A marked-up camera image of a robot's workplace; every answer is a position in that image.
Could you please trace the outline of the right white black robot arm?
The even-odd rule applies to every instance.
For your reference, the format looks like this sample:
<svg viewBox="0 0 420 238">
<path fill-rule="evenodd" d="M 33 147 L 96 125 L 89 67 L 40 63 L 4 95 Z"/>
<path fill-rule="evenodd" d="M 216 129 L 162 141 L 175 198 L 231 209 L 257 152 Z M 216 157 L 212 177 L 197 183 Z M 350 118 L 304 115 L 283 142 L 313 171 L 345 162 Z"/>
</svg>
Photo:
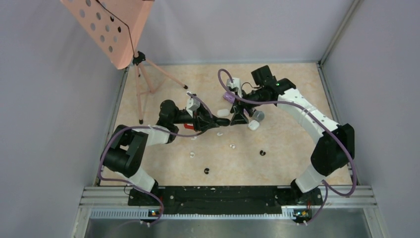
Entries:
<svg viewBox="0 0 420 238">
<path fill-rule="evenodd" d="M 325 179 L 347 164 L 354 164 L 355 130 L 350 124 L 340 125 L 313 106 L 288 78 L 276 79 L 269 66 L 252 71 L 256 89 L 246 93 L 241 80 L 228 75 L 225 90 L 234 97 L 231 124 L 248 122 L 253 109 L 273 104 L 287 112 L 312 138 L 315 149 L 305 171 L 291 182 L 290 197 L 304 204 L 311 192 Z"/>
</svg>

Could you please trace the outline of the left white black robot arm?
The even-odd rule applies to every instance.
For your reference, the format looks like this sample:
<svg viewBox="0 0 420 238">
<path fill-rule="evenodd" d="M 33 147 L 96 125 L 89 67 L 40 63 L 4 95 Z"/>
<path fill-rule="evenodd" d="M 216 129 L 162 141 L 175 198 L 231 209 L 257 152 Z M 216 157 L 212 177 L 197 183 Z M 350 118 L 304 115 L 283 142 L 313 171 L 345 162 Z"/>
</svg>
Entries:
<svg viewBox="0 0 420 238">
<path fill-rule="evenodd" d="M 123 181 L 141 189 L 140 199 L 147 205 L 158 201 L 158 182 L 141 167 L 145 148 L 169 144 L 178 137 L 178 125 L 190 127 L 200 135 L 205 131 L 228 126 L 230 120 L 208 112 L 195 98 L 180 109 L 172 100 L 164 100 L 159 107 L 158 121 L 154 126 L 131 128 L 119 125 L 103 152 L 103 166 L 120 175 Z"/>
</svg>

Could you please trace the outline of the black earbud charging case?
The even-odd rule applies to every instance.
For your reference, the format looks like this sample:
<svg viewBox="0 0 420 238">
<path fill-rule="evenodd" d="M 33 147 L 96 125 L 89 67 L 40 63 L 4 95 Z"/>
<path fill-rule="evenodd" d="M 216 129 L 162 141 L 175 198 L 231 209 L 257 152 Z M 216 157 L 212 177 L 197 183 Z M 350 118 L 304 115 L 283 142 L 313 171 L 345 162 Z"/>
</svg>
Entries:
<svg viewBox="0 0 420 238">
<path fill-rule="evenodd" d="M 218 118 L 216 119 L 216 123 L 219 126 L 230 126 L 230 120 L 226 118 Z"/>
</svg>

